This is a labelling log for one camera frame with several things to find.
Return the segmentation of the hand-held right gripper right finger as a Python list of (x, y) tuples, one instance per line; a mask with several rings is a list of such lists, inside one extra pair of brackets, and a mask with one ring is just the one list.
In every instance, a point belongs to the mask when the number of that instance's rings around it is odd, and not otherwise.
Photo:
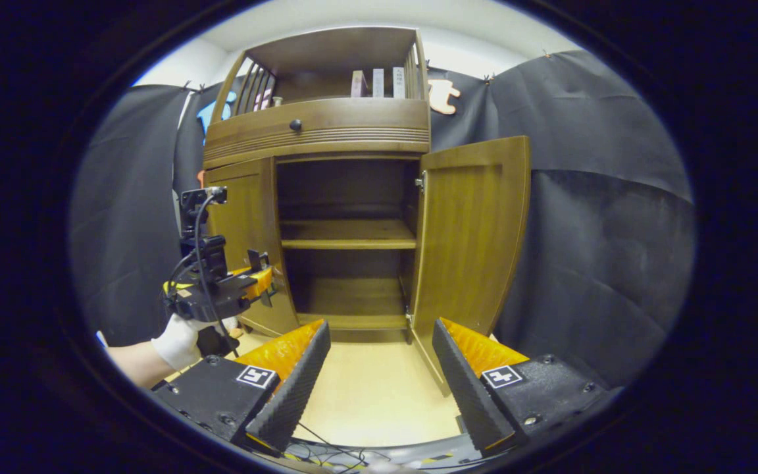
[(484, 457), (526, 455), (574, 434), (610, 391), (553, 354), (527, 357), (440, 318), (432, 336), (472, 445)]

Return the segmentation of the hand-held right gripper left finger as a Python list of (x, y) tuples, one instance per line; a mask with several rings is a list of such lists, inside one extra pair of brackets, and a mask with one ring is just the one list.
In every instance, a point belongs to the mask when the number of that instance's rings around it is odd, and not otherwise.
[(243, 449), (280, 456), (330, 347), (328, 322), (313, 321), (235, 360), (207, 356), (154, 393), (187, 423)]

